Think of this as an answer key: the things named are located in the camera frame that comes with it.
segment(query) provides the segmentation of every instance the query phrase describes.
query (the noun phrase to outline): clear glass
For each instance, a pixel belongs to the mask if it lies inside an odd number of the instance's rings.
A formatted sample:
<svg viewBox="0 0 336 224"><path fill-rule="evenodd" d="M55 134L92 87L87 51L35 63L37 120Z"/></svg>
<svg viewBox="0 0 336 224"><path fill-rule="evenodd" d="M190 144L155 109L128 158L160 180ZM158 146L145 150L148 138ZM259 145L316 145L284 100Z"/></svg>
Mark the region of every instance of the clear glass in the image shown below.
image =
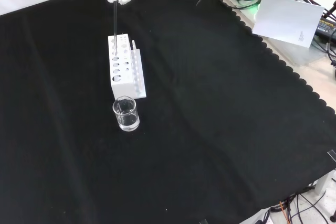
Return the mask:
<svg viewBox="0 0 336 224"><path fill-rule="evenodd" d="M134 131L140 124L137 103L130 97L119 97L113 104L119 127L123 131Z"/></svg>

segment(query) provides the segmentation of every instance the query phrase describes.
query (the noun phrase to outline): table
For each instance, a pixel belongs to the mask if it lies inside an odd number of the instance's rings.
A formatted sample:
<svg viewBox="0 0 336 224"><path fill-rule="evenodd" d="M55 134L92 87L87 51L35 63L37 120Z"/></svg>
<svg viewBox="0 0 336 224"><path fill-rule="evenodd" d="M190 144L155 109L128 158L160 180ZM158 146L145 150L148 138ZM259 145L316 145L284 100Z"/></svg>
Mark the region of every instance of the table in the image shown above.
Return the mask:
<svg viewBox="0 0 336 224"><path fill-rule="evenodd" d="M239 223L333 168L334 114L232 12L198 1L119 8L148 94L131 134L111 109L105 0L1 18L5 222Z"/></svg>
<svg viewBox="0 0 336 224"><path fill-rule="evenodd" d="M319 3L322 3L327 8L332 6L333 0L316 0ZM228 5L232 5L230 0L224 0ZM254 23L251 21L253 19L247 18L244 13L240 10L234 10L236 14L245 22L245 24L253 28ZM334 67L330 66L330 60L327 56L324 56L322 59L314 61L306 66L297 66L294 65L291 61L288 60L278 49L276 49L269 39L264 37L264 42L267 44L267 47L272 49L281 60L285 61L286 64L293 68L294 72L300 74L300 77L306 80L307 84L312 86L314 92L318 93L321 99L325 100L327 105L336 110L336 101L334 99L336 95L336 79L334 73ZM317 182L317 187L315 189L318 195L322 194L327 185L329 184L334 171L327 173ZM241 224L254 224L257 220L262 219L265 212L268 208L261 210L256 213L249 219L245 220Z"/></svg>

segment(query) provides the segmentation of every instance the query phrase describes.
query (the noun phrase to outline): white floor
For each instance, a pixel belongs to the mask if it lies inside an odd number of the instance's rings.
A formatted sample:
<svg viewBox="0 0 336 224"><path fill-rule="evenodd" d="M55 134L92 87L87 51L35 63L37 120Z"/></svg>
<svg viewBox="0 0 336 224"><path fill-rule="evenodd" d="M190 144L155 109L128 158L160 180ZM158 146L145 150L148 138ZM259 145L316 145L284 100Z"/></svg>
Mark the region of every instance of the white floor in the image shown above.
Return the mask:
<svg viewBox="0 0 336 224"><path fill-rule="evenodd" d="M309 191L308 193L305 193L303 195L313 204L321 197L318 196L314 192L314 190ZM311 205L308 202L306 202L301 196L299 196L300 211L310 206ZM323 213L328 223L332 223L329 218L334 214L336 210L336 182L334 181L330 182L324 197L316 204L316 207ZM292 216L297 213L296 199L291 203L290 208ZM271 218L270 223L287 224L287 221L282 212L271 213L270 218ZM301 219L304 224L320 224L326 222L314 208L311 208L301 213ZM295 216L293 218L293 224L300 224L298 216Z"/></svg>

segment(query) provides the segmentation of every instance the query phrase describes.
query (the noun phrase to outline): water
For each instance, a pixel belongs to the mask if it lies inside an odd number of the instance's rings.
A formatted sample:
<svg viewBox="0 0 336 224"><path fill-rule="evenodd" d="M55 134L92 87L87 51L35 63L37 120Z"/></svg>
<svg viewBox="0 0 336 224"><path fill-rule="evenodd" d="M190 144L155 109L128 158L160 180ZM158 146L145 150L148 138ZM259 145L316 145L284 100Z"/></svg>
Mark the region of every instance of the water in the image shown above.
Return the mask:
<svg viewBox="0 0 336 224"><path fill-rule="evenodd" d="M125 110L122 114L127 114L129 112L129 110ZM134 131L140 124L140 120L136 111L135 113L131 113L129 115L118 115L117 118L119 127L123 131Z"/></svg>

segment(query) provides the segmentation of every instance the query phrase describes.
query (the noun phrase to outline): metal leg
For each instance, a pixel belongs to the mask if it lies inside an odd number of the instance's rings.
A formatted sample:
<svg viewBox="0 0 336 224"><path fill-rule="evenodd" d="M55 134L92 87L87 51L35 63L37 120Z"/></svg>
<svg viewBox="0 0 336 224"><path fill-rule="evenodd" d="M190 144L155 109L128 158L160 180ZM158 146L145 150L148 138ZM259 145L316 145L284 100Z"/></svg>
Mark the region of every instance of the metal leg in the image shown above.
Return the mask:
<svg viewBox="0 0 336 224"><path fill-rule="evenodd" d="M320 178L315 187L315 193L317 195L321 195L326 190L327 186L329 185L329 182L331 181L332 176L334 175L334 170L332 170L330 173L325 174L322 178Z"/></svg>
<svg viewBox="0 0 336 224"><path fill-rule="evenodd" d="M330 216L330 220L331 220L331 222L336 222L336 211L335 211L334 215Z"/></svg>

